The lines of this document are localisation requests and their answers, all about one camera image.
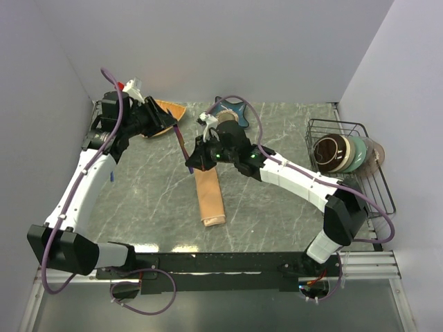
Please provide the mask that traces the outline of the iridescent knife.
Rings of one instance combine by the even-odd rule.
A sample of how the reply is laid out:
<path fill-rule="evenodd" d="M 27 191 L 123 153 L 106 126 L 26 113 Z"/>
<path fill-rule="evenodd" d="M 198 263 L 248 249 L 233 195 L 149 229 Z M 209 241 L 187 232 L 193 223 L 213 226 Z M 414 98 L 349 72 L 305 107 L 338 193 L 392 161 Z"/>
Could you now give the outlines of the iridescent knife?
<path fill-rule="evenodd" d="M 169 115 L 172 116 L 171 110 L 167 109 L 167 112 Z M 174 124 L 173 128 L 174 128 L 174 132 L 176 134 L 177 140 L 179 142 L 179 146 L 181 148 L 183 157 L 185 158 L 185 161 L 187 161 L 189 159 L 189 155 L 188 155 L 188 152 L 186 151 L 185 142 L 184 142 L 184 139 L 183 139 L 183 136 L 182 136 L 182 133 L 179 129 L 178 124 Z M 188 166 L 188 170 L 189 170 L 190 174 L 194 174 L 194 170 L 192 167 Z"/>

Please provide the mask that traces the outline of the peach satin napkin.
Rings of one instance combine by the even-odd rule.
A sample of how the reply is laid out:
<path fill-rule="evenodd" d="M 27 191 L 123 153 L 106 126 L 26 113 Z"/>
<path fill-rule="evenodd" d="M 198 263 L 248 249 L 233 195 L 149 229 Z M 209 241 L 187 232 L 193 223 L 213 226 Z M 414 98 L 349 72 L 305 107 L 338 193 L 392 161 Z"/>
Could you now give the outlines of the peach satin napkin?
<path fill-rule="evenodd" d="M 201 222 L 205 227 L 225 224 L 226 215 L 222 191 L 215 168 L 194 170 Z"/>

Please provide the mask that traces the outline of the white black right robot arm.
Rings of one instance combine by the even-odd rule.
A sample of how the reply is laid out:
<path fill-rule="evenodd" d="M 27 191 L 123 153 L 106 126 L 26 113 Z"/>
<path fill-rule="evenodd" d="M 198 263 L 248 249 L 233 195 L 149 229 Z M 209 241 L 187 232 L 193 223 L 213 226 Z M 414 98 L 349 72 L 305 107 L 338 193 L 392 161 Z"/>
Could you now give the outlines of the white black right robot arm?
<path fill-rule="evenodd" d="M 188 167 L 206 172 L 219 163 L 230 163 L 242 175 L 281 187 L 323 213 L 323 228 L 303 253 L 307 274 L 321 274 L 327 260 L 354 241 L 368 217 L 368 205 L 356 181 L 309 171 L 272 149 L 251 143 L 235 120 L 219 122 L 205 114 L 197 122 L 203 132 L 195 139 Z"/>

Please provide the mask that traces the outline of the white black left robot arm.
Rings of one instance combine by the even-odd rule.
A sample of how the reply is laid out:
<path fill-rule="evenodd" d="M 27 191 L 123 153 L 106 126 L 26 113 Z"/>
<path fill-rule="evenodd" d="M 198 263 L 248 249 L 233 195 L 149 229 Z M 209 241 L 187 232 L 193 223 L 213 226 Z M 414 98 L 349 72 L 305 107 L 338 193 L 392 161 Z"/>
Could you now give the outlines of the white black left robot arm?
<path fill-rule="evenodd" d="M 75 173 L 43 225 L 32 225 L 27 239 L 39 263 L 77 275 L 112 267 L 122 278 L 137 270 L 136 253 L 126 243 L 95 243 L 85 233 L 103 185 L 110 179 L 132 137 L 152 137 L 177 123 L 156 100 L 138 101 L 110 91 L 96 104 L 99 114 L 84 138 Z"/>

